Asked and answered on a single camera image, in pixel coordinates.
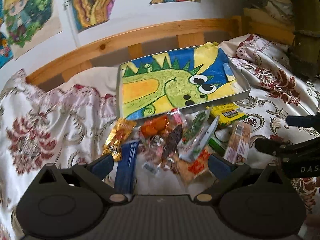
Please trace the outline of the white floral bedspread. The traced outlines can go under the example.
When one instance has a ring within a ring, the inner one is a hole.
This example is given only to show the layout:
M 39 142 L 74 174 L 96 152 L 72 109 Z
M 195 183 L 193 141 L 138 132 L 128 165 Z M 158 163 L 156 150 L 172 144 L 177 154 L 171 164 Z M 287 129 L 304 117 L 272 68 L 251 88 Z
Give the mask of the white floral bedspread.
M 319 80 L 291 71 L 287 47 L 247 34 L 218 43 L 249 82 L 237 102 L 252 126 L 251 140 L 298 143 L 319 136 L 313 128 L 287 126 L 288 114 L 319 112 Z M 16 206 L 46 163 L 69 168 L 101 156 L 116 119 L 116 96 L 74 85 L 45 92 L 16 72 L 1 92 L 1 239 L 20 239 Z

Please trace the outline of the dark blue snack packet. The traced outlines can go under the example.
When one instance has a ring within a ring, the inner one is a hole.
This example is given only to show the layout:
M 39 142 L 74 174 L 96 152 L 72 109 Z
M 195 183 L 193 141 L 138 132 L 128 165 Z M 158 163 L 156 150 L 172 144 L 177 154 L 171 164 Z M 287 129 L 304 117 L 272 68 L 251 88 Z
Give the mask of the dark blue snack packet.
M 136 157 L 140 140 L 131 140 L 121 146 L 121 161 L 118 163 L 114 188 L 122 194 L 133 194 Z

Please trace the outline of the grey tray with dinosaur drawing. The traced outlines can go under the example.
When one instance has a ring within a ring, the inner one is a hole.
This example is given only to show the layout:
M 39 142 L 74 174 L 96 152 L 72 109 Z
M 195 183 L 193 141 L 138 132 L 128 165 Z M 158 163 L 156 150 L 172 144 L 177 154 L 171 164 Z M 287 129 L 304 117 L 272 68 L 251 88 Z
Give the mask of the grey tray with dinosaur drawing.
M 196 112 L 249 96 L 250 85 L 218 43 L 127 61 L 117 76 L 117 115 L 145 119 L 174 108 Z

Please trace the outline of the red hair character drawing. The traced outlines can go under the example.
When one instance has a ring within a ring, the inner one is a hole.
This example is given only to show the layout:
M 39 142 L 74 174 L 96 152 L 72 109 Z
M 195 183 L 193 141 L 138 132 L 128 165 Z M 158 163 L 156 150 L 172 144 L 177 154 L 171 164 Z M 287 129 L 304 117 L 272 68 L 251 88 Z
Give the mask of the red hair character drawing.
M 4 23 L 4 16 L 3 16 L 3 4 L 1 2 L 0 8 L 0 26 Z M 10 45 L 8 44 L 7 37 L 0 32 L 0 68 L 6 65 L 10 60 L 13 58 L 13 53 L 11 51 Z

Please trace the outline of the pile of clothes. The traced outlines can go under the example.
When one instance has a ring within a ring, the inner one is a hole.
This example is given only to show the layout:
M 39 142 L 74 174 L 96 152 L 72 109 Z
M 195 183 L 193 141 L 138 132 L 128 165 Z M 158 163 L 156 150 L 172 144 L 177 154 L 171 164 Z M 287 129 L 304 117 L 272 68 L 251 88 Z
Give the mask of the pile of clothes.
M 248 0 L 272 18 L 294 25 L 289 59 L 292 71 L 319 78 L 319 0 Z

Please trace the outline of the blond character drawing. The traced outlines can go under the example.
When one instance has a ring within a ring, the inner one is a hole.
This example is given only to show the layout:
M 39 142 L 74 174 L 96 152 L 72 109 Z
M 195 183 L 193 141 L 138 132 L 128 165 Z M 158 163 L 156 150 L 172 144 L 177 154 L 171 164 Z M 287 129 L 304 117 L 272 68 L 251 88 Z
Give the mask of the blond character drawing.
M 1 0 L 15 59 L 62 31 L 55 0 Z

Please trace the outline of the brown granola bar packet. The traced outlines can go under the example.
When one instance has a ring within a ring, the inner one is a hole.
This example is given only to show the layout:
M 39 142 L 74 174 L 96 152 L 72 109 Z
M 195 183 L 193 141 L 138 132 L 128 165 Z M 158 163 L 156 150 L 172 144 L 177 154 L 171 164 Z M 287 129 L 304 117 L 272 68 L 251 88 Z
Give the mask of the brown granola bar packet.
M 236 121 L 223 158 L 232 164 L 244 163 L 249 153 L 251 125 Z

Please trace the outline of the cream pillow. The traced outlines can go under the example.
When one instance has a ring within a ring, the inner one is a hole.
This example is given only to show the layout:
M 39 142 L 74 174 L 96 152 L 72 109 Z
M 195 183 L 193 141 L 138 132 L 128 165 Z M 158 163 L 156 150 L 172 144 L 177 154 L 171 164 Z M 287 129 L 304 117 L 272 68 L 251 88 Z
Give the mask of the cream pillow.
M 100 95 L 116 95 L 118 67 L 93 67 L 75 74 L 58 88 L 67 91 L 74 85 L 94 87 Z

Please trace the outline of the yellow green snack box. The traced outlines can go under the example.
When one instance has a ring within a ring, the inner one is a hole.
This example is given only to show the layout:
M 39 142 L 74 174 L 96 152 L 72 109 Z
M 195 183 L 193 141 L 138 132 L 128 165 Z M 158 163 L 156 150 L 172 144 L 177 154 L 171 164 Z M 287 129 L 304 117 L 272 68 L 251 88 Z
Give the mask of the yellow green snack box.
M 247 117 L 235 103 L 211 106 L 207 107 L 207 109 L 210 110 L 210 116 L 212 118 L 211 124 L 216 124 L 216 126 L 220 128 L 225 128 Z

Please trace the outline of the rice cracker packet red print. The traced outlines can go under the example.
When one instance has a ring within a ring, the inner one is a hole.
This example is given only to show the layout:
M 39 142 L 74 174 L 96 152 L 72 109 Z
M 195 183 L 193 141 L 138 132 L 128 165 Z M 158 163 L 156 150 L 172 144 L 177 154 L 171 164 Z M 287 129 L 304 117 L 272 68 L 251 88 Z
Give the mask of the rice cracker packet red print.
M 198 158 L 191 163 L 180 159 L 177 155 L 173 155 L 175 170 L 184 185 L 189 185 L 195 178 L 209 170 L 208 159 L 212 153 L 215 153 L 215 151 L 207 145 Z

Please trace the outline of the orange candy bag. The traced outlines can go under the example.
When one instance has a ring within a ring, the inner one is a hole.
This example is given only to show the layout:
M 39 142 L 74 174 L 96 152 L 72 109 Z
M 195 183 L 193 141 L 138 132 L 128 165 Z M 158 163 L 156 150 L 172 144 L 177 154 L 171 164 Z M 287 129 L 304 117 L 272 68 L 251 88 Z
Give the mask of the orange candy bag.
M 167 115 L 148 120 L 140 127 L 140 132 L 144 138 L 154 137 L 156 135 L 167 136 L 171 132 L 170 122 Z

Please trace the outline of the yellow hands drawing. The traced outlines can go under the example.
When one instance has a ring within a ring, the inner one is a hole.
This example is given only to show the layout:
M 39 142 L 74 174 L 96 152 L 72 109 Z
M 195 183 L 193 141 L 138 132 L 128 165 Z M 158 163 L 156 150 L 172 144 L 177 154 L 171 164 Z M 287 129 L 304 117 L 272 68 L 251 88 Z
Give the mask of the yellow hands drawing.
M 70 0 L 79 32 L 107 22 L 116 0 Z

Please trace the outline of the gold snack packet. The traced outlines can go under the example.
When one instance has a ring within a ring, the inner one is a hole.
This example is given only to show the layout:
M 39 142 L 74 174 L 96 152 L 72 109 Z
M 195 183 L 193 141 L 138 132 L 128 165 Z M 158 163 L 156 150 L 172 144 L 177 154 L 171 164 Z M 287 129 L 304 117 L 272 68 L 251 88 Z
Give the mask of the gold snack packet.
M 103 155 L 110 154 L 115 162 L 121 161 L 121 145 L 127 140 L 136 124 L 135 121 L 119 118 L 105 141 Z

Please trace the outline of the clear packet dark dried snack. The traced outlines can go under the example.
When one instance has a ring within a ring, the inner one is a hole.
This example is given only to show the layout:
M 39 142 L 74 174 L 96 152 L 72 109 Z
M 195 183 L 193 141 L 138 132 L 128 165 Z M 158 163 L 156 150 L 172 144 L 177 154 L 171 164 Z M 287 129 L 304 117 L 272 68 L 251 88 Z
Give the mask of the clear packet dark dried snack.
M 183 135 L 183 126 L 177 125 L 167 136 L 153 135 L 140 138 L 145 147 L 145 163 L 143 168 L 150 174 L 156 175 L 160 169 L 172 170 L 172 156 L 177 153 L 177 146 Z

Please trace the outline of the green white snack packet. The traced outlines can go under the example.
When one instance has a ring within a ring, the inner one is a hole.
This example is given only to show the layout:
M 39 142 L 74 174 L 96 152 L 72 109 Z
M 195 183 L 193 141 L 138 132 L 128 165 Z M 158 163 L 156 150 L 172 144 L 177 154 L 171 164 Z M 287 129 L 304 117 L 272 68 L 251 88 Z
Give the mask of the green white snack packet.
M 182 139 L 177 145 L 178 157 L 183 161 L 188 163 L 195 161 L 217 129 L 218 116 L 209 123 L 211 110 L 212 107 L 205 111 L 200 111 L 184 131 Z

